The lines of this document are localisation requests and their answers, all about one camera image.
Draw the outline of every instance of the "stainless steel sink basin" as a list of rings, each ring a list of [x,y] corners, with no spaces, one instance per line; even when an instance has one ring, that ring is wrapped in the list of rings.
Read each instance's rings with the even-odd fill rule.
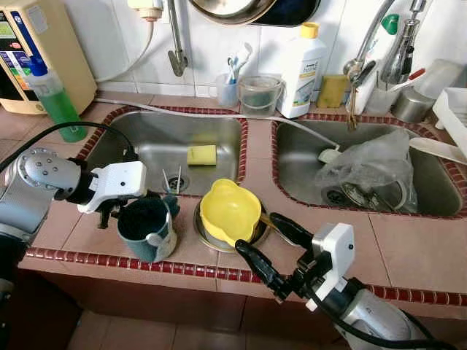
[[[216,179],[237,179],[242,129],[238,120],[129,112],[115,118],[111,126],[124,132],[137,148],[153,191],[164,191],[162,169],[175,188],[179,166],[180,192],[186,195],[204,195]],[[217,165],[187,166],[188,147],[205,144],[217,145]],[[121,162],[124,146],[120,138],[104,133],[88,156],[89,167]]]
[[[341,151],[375,139],[400,128],[395,125],[360,123],[355,132],[347,131],[345,122],[318,120],[300,121],[318,133],[338,142]],[[408,131],[411,137],[417,134]],[[331,205],[313,185],[314,175],[323,167],[317,156],[329,146],[304,131],[281,124],[277,129],[277,170],[279,184],[298,201],[317,205]],[[463,202],[455,185],[437,157],[410,149],[414,166],[414,187],[419,201],[419,213],[452,216],[460,211]]]

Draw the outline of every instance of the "red trim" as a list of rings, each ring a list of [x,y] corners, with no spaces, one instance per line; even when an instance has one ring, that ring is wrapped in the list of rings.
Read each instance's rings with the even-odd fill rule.
[[[345,123],[347,120],[347,117],[345,115],[337,115],[337,114],[307,114],[304,115],[303,117],[299,118],[300,120],[321,120],[321,121],[334,121],[334,122],[343,122]],[[413,131],[414,133],[423,136],[423,137],[428,137],[429,139],[435,139],[438,140],[431,131],[426,129],[424,126],[420,124],[411,124],[407,122],[401,122],[400,120],[397,120],[396,118],[392,117],[371,117],[371,116],[362,116],[362,123],[384,123],[384,124],[392,124],[392,125],[398,125],[401,127],[404,127],[405,129],[409,129],[410,131]],[[342,208],[340,206],[321,206],[321,205],[315,205],[315,204],[309,204],[309,203],[304,203],[291,195],[289,195],[284,187],[281,186],[279,182],[279,166],[278,166],[278,145],[277,145],[277,129],[279,127],[278,122],[272,122],[271,124],[271,132],[272,132],[272,179],[276,186],[281,190],[281,192],[289,199],[295,201],[298,204],[301,204],[303,206],[307,207],[315,207],[315,208],[325,208],[325,209],[336,209],[336,210],[351,210],[351,211],[365,211],[365,212],[376,212],[376,211],[371,211],[368,209],[357,209],[357,208]],[[450,179],[456,186],[456,188],[459,191],[460,196],[463,199],[463,206],[462,209],[459,211],[454,216],[451,217],[439,217],[436,215],[423,215],[423,214],[411,214],[411,213],[400,213],[400,214],[393,214],[393,213],[379,213],[379,214],[385,214],[385,215],[404,215],[404,216],[410,216],[410,217],[430,217],[434,219],[462,219],[463,217],[467,217],[467,175],[463,175],[462,172],[460,171],[459,165],[455,162],[452,162],[451,160],[447,159],[441,159],[441,164],[444,167],[444,170],[448,173]]]
[[[130,257],[117,257],[106,254],[84,252],[68,252],[64,250],[29,248],[27,257],[36,259],[67,261],[85,265],[106,265],[129,270],[141,270],[174,275],[197,276],[207,279],[224,279],[229,281],[261,283],[260,279],[249,270],[237,268],[222,268],[215,266],[194,265],[183,262],[142,262]],[[368,284],[367,288],[380,298],[387,300],[401,300],[412,303],[466,306],[467,294],[439,292],[409,288],[384,287]]]
[[[182,113],[190,113],[190,114],[238,114],[238,112],[230,111],[227,109],[209,109],[209,108],[195,108],[195,107],[170,107],[170,106],[155,106],[162,109],[167,109],[169,111],[174,112],[182,112]],[[105,125],[110,125],[110,123],[122,114],[141,111],[140,108],[132,107],[132,106],[123,106],[115,111],[110,112],[102,122]],[[240,157],[239,157],[239,173],[237,175],[236,182],[240,183],[245,179],[247,175],[247,142],[248,142],[248,121],[244,118],[237,119],[240,123],[241,131],[240,131]],[[98,128],[94,131],[94,134],[87,140],[86,144],[82,147],[80,152],[78,153],[77,158],[84,160],[86,159],[95,145],[97,141],[100,139],[102,134],[104,133],[104,129]],[[181,197],[186,198],[200,198],[200,195],[180,195]]]

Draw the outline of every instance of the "teal cup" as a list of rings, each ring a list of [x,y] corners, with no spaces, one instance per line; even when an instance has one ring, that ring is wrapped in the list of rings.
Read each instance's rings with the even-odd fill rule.
[[[166,259],[177,245],[172,217],[180,211],[177,197],[141,198],[123,208],[118,233],[133,253],[147,263]]]

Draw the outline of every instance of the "white dish rack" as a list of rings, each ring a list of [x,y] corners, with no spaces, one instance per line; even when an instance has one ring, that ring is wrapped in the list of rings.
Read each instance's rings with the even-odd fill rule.
[[[467,157],[467,89],[447,87],[436,100],[433,111],[438,129],[446,129]]]

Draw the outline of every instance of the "yellow plastic bowl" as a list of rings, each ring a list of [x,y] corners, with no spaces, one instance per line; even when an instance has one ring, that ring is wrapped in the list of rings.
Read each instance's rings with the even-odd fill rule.
[[[201,219],[210,235],[235,246],[251,241],[261,215],[261,203],[249,190],[220,179],[201,200]]]

